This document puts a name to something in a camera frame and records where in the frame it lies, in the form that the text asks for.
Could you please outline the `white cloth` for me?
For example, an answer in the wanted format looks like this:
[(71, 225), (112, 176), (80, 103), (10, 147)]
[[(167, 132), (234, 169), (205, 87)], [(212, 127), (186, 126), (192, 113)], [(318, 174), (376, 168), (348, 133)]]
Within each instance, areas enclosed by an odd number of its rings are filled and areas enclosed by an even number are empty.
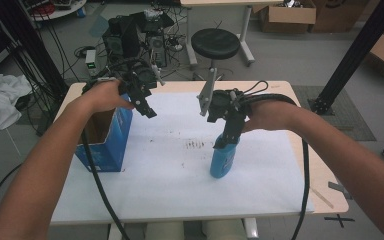
[(32, 91), (24, 75), (0, 74), (0, 130), (16, 123), (22, 114), (15, 107), (17, 101)]

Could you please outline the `open cardboard box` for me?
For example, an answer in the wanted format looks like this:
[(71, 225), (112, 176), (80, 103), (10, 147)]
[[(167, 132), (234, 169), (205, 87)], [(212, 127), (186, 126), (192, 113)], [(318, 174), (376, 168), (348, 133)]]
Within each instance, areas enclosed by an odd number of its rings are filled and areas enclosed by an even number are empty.
[(265, 6), (260, 12), (260, 28), (264, 33), (305, 33), (316, 22), (316, 6), (312, 0), (295, 0), (298, 7), (282, 3)]

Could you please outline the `white power supply unit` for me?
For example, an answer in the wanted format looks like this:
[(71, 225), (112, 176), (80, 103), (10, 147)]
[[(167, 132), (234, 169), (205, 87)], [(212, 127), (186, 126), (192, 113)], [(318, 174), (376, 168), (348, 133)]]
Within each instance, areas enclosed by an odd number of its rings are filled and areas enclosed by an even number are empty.
[(96, 51), (95, 50), (87, 50), (85, 57), (85, 64), (87, 70), (91, 76), (95, 76), (98, 73), (98, 67), (96, 64)]

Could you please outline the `dark floor mat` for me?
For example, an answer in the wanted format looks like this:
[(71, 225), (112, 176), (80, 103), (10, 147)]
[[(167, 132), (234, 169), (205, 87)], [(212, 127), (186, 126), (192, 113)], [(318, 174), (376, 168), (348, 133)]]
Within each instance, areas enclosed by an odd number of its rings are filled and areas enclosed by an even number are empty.
[[(310, 103), (323, 90), (323, 86), (293, 85), (300, 105), (310, 109)], [(375, 141), (376, 138), (345, 90), (336, 97), (329, 110), (321, 117), (355, 141)]]

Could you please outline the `large closed cardboard box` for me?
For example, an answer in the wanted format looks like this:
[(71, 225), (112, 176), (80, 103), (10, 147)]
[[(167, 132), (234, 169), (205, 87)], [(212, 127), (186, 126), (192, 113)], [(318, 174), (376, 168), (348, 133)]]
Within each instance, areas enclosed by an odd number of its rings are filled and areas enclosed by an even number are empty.
[(343, 33), (350, 31), (370, 0), (312, 0), (316, 21), (311, 33)]

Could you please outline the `grey computer tower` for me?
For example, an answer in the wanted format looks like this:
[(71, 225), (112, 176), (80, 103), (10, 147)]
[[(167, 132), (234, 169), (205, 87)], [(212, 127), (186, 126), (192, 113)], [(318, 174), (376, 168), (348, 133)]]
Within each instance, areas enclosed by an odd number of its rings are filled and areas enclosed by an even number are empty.
[(146, 36), (151, 61), (160, 68), (167, 66), (165, 40), (162, 34), (150, 33)]

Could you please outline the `grey tape piece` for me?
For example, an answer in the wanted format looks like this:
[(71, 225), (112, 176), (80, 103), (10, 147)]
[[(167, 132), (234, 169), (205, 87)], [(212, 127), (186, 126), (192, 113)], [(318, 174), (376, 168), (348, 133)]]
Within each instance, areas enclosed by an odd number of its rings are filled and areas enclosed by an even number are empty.
[(338, 183), (333, 183), (331, 181), (328, 182), (328, 187), (341, 192), (346, 199), (353, 200), (353, 197), (351, 194), (344, 188), (344, 186), (338, 184)]

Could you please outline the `black round stool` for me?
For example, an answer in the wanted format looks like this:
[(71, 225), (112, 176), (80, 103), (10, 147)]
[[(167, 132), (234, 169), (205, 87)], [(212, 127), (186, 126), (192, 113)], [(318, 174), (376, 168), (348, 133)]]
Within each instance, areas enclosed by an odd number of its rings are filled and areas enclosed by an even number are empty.
[(216, 60), (226, 60), (235, 56), (240, 49), (238, 37), (230, 31), (219, 28), (201, 29), (191, 37), (192, 49), (211, 60), (209, 77), (216, 76)]

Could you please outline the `round white table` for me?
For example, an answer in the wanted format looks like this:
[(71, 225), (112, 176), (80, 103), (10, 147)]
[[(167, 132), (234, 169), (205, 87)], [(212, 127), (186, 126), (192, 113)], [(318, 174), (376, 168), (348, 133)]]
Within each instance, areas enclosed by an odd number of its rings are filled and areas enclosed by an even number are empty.
[(84, 17), (87, 0), (19, 0), (33, 21), (46, 21), (76, 13)]

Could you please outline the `person's right hand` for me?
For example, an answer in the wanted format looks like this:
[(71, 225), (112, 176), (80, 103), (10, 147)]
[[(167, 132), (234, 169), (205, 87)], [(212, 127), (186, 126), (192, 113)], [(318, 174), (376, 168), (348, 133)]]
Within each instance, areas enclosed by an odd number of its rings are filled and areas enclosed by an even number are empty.
[(258, 129), (290, 130), (293, 114), (298, 110), (297, 106), (282, 101), (265, 100), (252, 103), (249, 120), (245, 122), (242, 132)]

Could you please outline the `black metal stand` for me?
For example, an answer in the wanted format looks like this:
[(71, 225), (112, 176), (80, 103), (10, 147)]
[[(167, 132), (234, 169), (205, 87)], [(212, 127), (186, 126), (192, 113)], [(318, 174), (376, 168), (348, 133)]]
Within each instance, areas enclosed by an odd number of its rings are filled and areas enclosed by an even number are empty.
[(384, 0), (380, 0), (310, 109), (326, 115), (364, 58), (384, 33)]
[(9, 46), (12, 39), (21, 43), (44, 78), (47, 93), (60, 103), (68, 92), (68, 86), (18, 0), (0, 0), (0, 22), (9, 32), (7, 35), (0, 31), (1, 42), (6, 46)]

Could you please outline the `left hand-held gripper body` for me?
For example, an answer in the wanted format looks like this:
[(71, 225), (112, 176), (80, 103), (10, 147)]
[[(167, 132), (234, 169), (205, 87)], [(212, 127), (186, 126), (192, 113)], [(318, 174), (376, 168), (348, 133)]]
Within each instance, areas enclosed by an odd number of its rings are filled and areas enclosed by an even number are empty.
[(131, 99), (146, 99), (151, 95), (151, 90), (157, 87), (157, 83), (165, 85), (161, 79), (160, 68), (154, 62), (129, 59), (111, 64), (107, 69), (109, 76), (121, 81), (119, 93), (127, 94)]

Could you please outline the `blue cardboard box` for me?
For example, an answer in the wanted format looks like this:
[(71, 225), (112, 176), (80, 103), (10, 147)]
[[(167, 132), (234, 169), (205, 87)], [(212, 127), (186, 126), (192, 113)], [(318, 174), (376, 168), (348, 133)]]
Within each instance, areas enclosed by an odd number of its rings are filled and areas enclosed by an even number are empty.
[(120, 172), (129, 137), (133, 112), (129, 109), (94, 113), (85, 133), (92, 161), (98, 172)]

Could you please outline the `thin wooden strip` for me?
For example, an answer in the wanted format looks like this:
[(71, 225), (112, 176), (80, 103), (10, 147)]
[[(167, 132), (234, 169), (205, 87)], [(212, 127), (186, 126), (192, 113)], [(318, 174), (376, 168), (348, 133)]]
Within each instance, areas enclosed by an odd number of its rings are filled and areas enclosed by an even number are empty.
[(321, 201), (323, 201), (328, 207), (331, 209), (334, 208), (334, 205), (325, 197), (323, 196), (318, 190), (314, 188), (310, 188), (310, 190), (313, 192), (314, 195), (316, 195)]

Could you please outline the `blue plastic bottle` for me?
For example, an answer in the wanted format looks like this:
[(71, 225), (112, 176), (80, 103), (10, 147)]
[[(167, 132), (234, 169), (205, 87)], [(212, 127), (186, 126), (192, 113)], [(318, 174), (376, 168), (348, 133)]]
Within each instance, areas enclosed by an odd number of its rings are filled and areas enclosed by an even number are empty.
[(210, 175), (224, 177), (231, 169), (236, 154), (236, 144), (229, 143), (224, 149), (214, 149), (210, 165)]

